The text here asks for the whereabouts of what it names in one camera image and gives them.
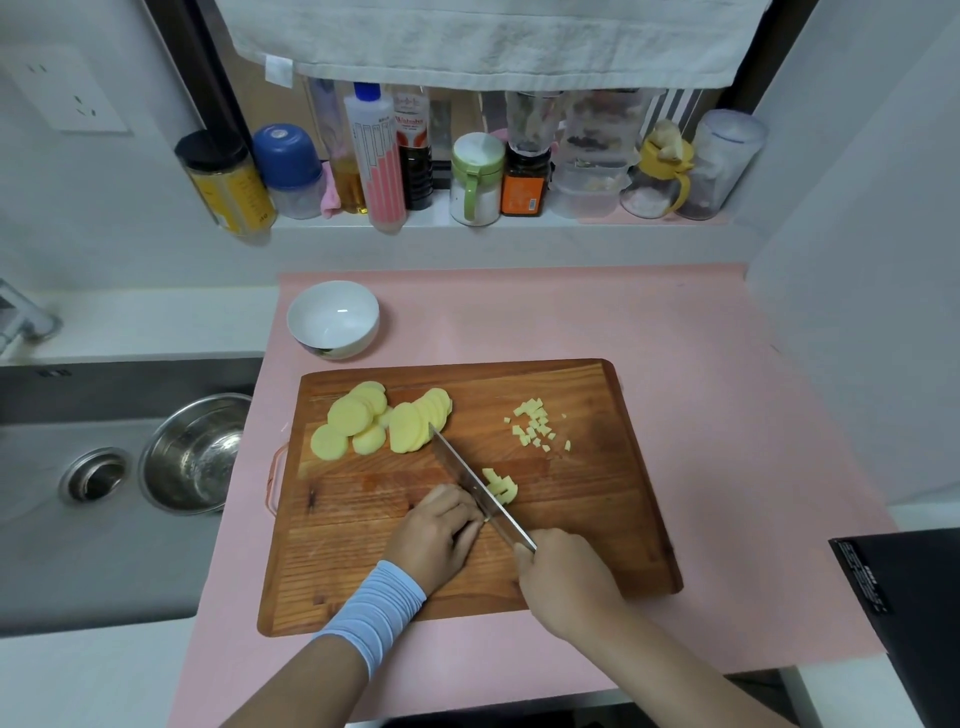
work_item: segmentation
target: electrical outlet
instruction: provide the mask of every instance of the electrical outlet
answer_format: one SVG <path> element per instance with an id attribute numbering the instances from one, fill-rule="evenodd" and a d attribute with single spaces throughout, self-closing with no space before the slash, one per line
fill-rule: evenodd
<path id="1" fill-rule="evenodd" d="M 47 124 L 62 132 L 125 132 L 127 125 L 73 46 L 0 45 L 0 64 Z"/>

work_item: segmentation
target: food storage container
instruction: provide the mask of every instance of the food storage container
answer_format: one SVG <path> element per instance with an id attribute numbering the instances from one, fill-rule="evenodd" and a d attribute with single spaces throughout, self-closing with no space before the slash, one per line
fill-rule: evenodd
<path id="1" fill-rule="evenodd" d="M 690 194 L 677 214 L 708 220 L 719 212 L 766 139 L 766 126 L 749 113 L 713 109 L 704 114 L 693 137 Z"/>

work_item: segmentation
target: blue lid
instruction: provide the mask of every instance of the blue lid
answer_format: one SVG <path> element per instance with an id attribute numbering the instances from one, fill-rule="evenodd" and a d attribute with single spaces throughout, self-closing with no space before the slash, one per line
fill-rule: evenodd
<path id="1" fill-rule="evenodd" d="M 364 84 L 356 82 L 353 91 L 360 101 L 376 101 L 380 98 L 380 84 Z"/>
<path id="2" fill-rule="evenodd" d="M 253 156 L 272 189 L 297 189 L 317 181 L 323 170 L 310 136 L 294 124 L 270 124 L 253 135 Z"/>

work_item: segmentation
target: right hand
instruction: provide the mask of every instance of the right hand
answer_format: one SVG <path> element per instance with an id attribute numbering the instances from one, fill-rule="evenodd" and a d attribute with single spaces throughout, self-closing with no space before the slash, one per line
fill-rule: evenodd
<path id="1" fill-rule="evenodd" d="M 530 533 L 537 552 L 514 545 L 520 590 L 534 617 L 552 635 L 579 632 L 624 609 L 613 574 L 583 536 L 559 528 Z"/>

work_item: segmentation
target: knife blade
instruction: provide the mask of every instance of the knife blade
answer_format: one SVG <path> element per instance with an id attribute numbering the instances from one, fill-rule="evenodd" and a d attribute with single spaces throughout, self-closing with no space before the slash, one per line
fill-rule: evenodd
<path id="1" fill-rule="evenodd" d="M 490 492 L 490 489 L 484 485 L 483 480 L 470 469 L 460 453 L 446 441 L 446 438 L 433 425 L 430 426 L 430 435 L 433 439 L 433 454 L 437 456 L 446 471 L 453 475 L 457 485 L 473 496 L 483 515 L 490 520 L 491 525 L 503 537 L 503 540 L 510 547 L 513 547 L 514 544 L 523 544 L 531 551 L 536 551 L 537 545 L 534 540 L 520 527 L 520 524 L 507 512 L 507 509 L 501 505 L 496 496 Z"/>

